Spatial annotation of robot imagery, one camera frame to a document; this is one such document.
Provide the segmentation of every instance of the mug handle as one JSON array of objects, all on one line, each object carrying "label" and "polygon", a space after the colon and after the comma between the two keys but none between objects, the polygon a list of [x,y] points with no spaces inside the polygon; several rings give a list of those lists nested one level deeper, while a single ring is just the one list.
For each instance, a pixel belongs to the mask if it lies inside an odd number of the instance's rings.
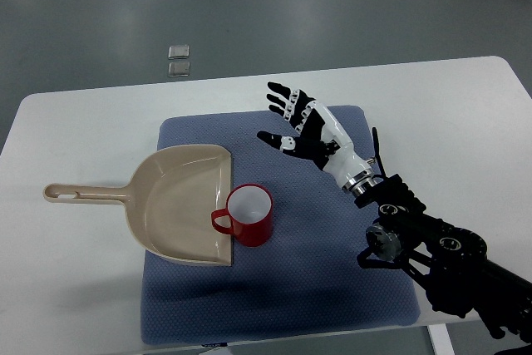
[{"label": "mug handle", "polygon": [[229,215],[229,212],[227,208],[224,208],[223,210],[213,211],[212,214],[210,215],[210,218],[213,223],[213,228],[215,228],[217,231],[223,234],[233,234],[233,223],[232,222],[231,222],[230,228],[226,228],[225,226],[220,226],[219,224],[216,223],[216,220],[218,218],[221,218],[222,216],[228,216],[228,215]]}]

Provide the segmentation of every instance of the handle hole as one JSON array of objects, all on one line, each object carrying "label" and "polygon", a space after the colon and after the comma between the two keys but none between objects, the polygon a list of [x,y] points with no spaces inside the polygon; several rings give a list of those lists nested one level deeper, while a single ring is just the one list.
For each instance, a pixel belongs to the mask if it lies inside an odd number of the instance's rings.
[{"label": "handle hole", "polygon": [[67,193],[67,194],[61,194],[57,195],[57,199],[63,199],[63,200],[74,200],[79,197],[79,193]]}]

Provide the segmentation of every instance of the beige dustpan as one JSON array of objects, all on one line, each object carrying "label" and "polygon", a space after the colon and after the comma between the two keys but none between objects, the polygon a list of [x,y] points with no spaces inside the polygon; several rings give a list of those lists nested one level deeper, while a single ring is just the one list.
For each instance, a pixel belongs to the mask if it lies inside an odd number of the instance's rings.
[{"label": "beige dustpan", "polygon": [[131,233],[150,252],[193,265],[231,265],[231,236],[213,229],[210,214],[231,191],[231,154],[219,145],[159,150],[120,188],[52,184],[57,203],[123,204]]}]

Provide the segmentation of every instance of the red mug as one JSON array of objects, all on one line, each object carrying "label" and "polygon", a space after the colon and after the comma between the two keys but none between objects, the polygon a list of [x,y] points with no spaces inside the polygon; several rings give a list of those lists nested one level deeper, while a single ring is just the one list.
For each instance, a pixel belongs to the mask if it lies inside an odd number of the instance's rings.
[{"label": "red mug", "polygon": [[[272,235],[272,210],[273,199],[269,191],[261,185],[247,183],[229,193],[224,209],[213,211],[213,228],[233,235],[243,245],[258,247]],[[230,227],[216,223],[222,216],[229,216]]]}]

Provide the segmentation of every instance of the dustpan handle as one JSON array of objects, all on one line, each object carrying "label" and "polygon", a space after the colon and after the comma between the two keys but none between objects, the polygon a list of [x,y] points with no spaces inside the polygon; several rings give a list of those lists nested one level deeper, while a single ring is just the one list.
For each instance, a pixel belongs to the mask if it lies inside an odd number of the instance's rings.
[{"label": "dustpan handle", "polygon": [[129,198],[126,187],[97,187],[80,185],[48,185],[42,192],[51,203],[117,204]]}]

